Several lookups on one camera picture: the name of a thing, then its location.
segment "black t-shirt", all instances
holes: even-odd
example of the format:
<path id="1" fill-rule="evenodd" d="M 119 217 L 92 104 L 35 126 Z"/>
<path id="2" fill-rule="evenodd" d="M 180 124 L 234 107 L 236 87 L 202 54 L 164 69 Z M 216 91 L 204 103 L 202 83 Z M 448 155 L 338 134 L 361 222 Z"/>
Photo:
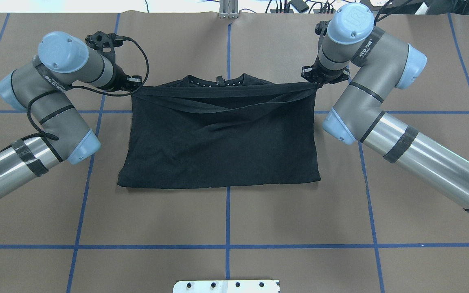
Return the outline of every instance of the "black t-shirt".
<path id="1" fill-rule="evenodd" d="M 316 89 L 248 74 L 143 87 L 132 95 L 129 150 L 117 184 L 176 189 L 319 181 Z"/>

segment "black wire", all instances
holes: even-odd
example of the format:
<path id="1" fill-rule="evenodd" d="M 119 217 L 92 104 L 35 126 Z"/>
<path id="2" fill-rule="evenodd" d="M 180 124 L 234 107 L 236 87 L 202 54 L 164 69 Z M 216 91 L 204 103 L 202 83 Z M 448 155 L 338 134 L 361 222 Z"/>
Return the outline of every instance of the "black wire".
<path id="1" fill-rule="evenodd" d="M 255 11 L 252 11 L 252 10 L 249 9 L 249 8 L 240 9 L 240 12 L 242 12 L 242 11 L 251 11 L 252 13 L 256 13 Z"/>
<path id="2" fill-rule="evenodd" d="M 278 8 L 278 0 L 274 0 L 276 2 L 276 8 Z M 272 0 L 269 0 L 268 4 L 267 4 L 267 8 L 265 9 L 265 13 L 267 13 L 267 11 L 269 10 L 269 6 L 270 6 L 270 3 L 272 2 Z"/>
<path id="3" fill-rule="evenodd" d="M 33 138 L 33 137 L 46 137 L 46 138 L 54 140 L 54 141 L 59 140 L 58 136 L 55 136 L 55 135 L 53 135 L 51 133 L 48 133 L 48 132 L 45 132 L 44 130 L 39 128 L 39 126 L 37 126 L 37 124 L 35 124 L 34 120 L 32 119 L 32 113 L 31 113 L 31 108 L 32 108 L 33 103 L 35 103 L 37 100 L 39 100 L 40 98 L 42 98 L 44 96 L 47 96 L 47 95 L 53 94 L 53 93 L 58 93 L 58 92 L 59 91 L 56 91 L 56 90 L 45 92 L 45 93 L 42 93 L 42 94 L 36 96 L 32 100 L 30 100 L 30 102 L 28 102 L 28 105 L 26 107 L 26 116 L 28 117 L 28 122 L 30 122 L 30 124 L 32 124 L 33 128 L 35 128 L 35 130 L 37 130 L 37 133 L 22 137 L 21 140 L 25 141 L 25 140 L 27 140 L 29 138 Z M 0 153 L 5 151 L 5 150 L 8 150 L 11 147 L 12 147 L 11 144 L 8 145 L 6 148 L 0 150 Z"/>
<path id="4" fill-rule="evenodd" d="M 374 26 L 379 22 L 379 15 L 385 10 L 385 8 L 390 5 L 394 0 L 388 0 L 381 6 L 381 8 L 377 11 L 376 17 L 374 18 Z"/>
<path id="5" fill-rule="evenodd" d="M 38 136 L 44 136 L 44 137 L 46 137 L 48 139 L 51 139 L 51 140 L 59 140 L 59 137 L 57 137 L 57 136 L 55 136 L 51 133 L 45 132 L 44 130 L 39 128 L 39 126 L 37 126 L 37 124 L 35 124 L 34 120 L 32 119 L 32 104 L 35 103 L 40 98 L 42 98 L 44 96 L 47 96 L 49 94 L 56 93 L 56 92 L 58 92 L 58 91 L 54 90 L 54 91 L 49 91 L 49 92 L 42 93 L 42 94 L 36 96 L 35 98 L 33 98 L 32 100 L 30 100 L 30 102 L 28 102 L 28 106 L 26 107 L 26 116 L 28 117 L 28 121 L 30 122 L 30 124 L 32 124 L 33 128 L 35 128 L 35 130 L 37 130 Z"/>
<path id="6" fill-rule="evenodd" d="M 140 52 L 142 53 L 142 56 L 144 56 L 144 59 L 146 61 L 146 76 L 144 77 L 144 80 L 142 81 L 141 85 L 139 85 L 136 89 L 134 89 L 133 91 L 129 92 L 129 93 L 125 93 L 125 94 L 110 94 L 110 93 L 106 93 L 106 92 L 102 92 L 102 91 L 98 91 L 98 90 L 95 90 L 95 89 L 92 89 L 92 88 L 89 88 L 89 87 L 83 87 L 83 86 L 80 86 L 80 85 L 74 85 L 72 87 L 72 89 L 85 89 L 85 90 L 89 90 L 89 91 L 92 91 L 92 92 L 95 92 L 95 93 L 99 93 L 99 94 L 103 94 L 103 95 L 108 95 L 108 96 L 127 96 L 127 95 L 131 95 L 133 93 L 135 93 L 136 91 L 138 91 L 141 87 L 143 87 L 143 85 L 146 83 L 147 81 L 147 76 L 149 74 L 149 62 L 147 60 L 147 56 L 146 56 L 146 53 L 144 52 L 144 50 L 142 50 L 141 46 L 132 38 L 130 37 L 123 37 L 124 41 L 130 41 L 132 42 L 133 44 L 135 44 L 137 46 L 137 48 L 140 50 Z M 26 139 L 29 139 L 29 138 L 33 138 L 33 137 L 46 137 L 47 139 L 51 139 L 53 141 L 56 141 L 56 140 L 59 140 L 59 137 L 56 136 L 56 135 L 53 135 L 51 133 L 48 133 L 48 132 L 45 132 L 44 130 L 42 130 L 41 128 L 39 128 L 39 126 L 37 126 L 37 124 L 34 122 L 34 120 L 32 119 L 32 104 L 35 103 L 37 100 L 39 100 L 40 98 L 43 98 L 49 94 L 53 94 L 53 93 L 57 93 L 59 91 L 56 91 L 56 90 L 52 90 L 52 91 L 48 91 L 48 92 L 45 92 L 45 93 L 42 93 L 41 95 L 38 95 L 36 96 L 35 98 L 33 98 L 32 100 L 30 100 L 30 102 L 28 102 L 28 105 L 26 107 L 26 116 L 28 117 L 28 122 L 30 122 L 30 124 L 32 125 L 33 128 L 35 128 L 35 130 L 37 130 L 37 133 L 34 133 L 34 134 L 31 134 L 31 135 L 27 135 L 25 137 L 22 137 L 21 140 L 26 140 Z M 3 152 L 7 149 L 9 149 L 11 147 L 11 145 L 8 145 L 6 148 L 0 150 L 0 152 Z"/>
<path id="7" fill-rule="evenodd" d="M 146 76 L 144 77 L 144 80 L 142 81 L 141 85 L 139 85 L 136 89 L 134 89 L 134 91 L 132 92 L 129 92 L 129 93 L 125 93 L 125 94 L 110 94 L 110 93 L 106 93 L 106 92 L 103 92 L 103 91 L 98 91 L 98 90 L 95 90 L 95 89 L 92 89 L 90 87 L 84 87 L 82 85 L 74 85 L 72 87 L 72 89 L 85 89 L 85 90 L 88 90 L 88 91 L 92 91 L 94 93 L 98 93 L 98 94 L 103 94 L 103 95 L 108 95 L 108 96 L 127 96 L 127 95 L 131 95 L 133 93 L 135 93 L 136 91 L 138 91 L 141 87 L 143 87 L 143 85 L 146 83 L 147 81 L 147 76 L 149 74 L 149 62 L 147 60 L 147 56 L 146 56 L 146 53 L 144 52 L 144 50 L 142 50 L 141 46 L 132 38 L 130 37 L 124 37 L 124 40 L 125 41 L 130 41 L 132 42 L 133 44 L 135 44 L 137 46 L 137 48 L 140 50 L 140 52 L 142 53 L 142 56 L 144 56 L 144 59 L 146 61 Z"/>
<path id="8" fill-rule="evenodd" d="M 391 14 L 394 14 L 396 13 L 397 11 L 399 11 L 401 8 L 405 7 L 406 5 L 408 5 L 410 2 L 412 2 L 413 0 L 407 0 L 405 2 L 403 2 L 403 4 L 399 5 L 398 7 L 396 7 L 396 9 L 393 9 L 393 11 L 390 11 L 389 13 L 386 13 L 385 15 L 381 16 L 380 18 L 377 19 L 377 22 L 379 22 L 380 20 L 384 19 L 385 17 L 391 15 Z"/>
<path id="9" fill-rule="evenodd" d="M 309 11 L 307 12 L 307 14 L 308 14 L 308 13 L 311 13 L 311 11 L 312 11 L 312 9 L 314 8 L 314 6 L 316 6 L 316 4 L 318 4 L 318 3 L 319 3 L 320 6 L 321 6 L 321 7 L 320 7 L 320 11 L 321 11 L 321 9 L 323 8 L 323 4 L 324 4 L 323 2 L 319 2 L 319 1 L 309 1 L 309 2 L 314 2 L 314 4 L 311 6 L 311 9 L 309 9 Z"/>

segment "metal bracket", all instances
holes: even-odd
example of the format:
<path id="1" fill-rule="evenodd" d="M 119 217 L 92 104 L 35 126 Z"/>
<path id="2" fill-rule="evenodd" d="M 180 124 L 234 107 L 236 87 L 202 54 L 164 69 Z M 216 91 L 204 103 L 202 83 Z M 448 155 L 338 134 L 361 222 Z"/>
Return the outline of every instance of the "metal bracket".
<path id="1" fill-rule="evenodd" d="M 220 18 L 238 18 L 238 0 L 220 0 Z"/>
<path id="2" fill-rule="evenodd" d="M 279 280 L 178 281 L 173 293 L 280 293 Z"/>

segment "metal tube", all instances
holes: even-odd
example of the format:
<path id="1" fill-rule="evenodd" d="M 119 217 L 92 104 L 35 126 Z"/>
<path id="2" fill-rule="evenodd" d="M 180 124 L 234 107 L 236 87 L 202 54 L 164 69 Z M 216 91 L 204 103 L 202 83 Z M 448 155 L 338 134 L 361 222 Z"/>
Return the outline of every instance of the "metal tube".
<path id="1" fill-rule="evenodd" d="M 24 143 L 47 169 L 59 164 L 57 158 L 41 138 L 27 139 Z M 13 148 L 0 153 L 0 198 L 34 178 L 36 178 L 36 175 L 22 161 Z"/>
<path id="2" fill-rule="evenodd" d="M 396 145 L 407 126 L 385 114 L 363 144 L 384 156 Z M 469 161 L 430 137 L 419 132 L 395 164 L 441 191 L 462 208 L 469 208 Z"/>

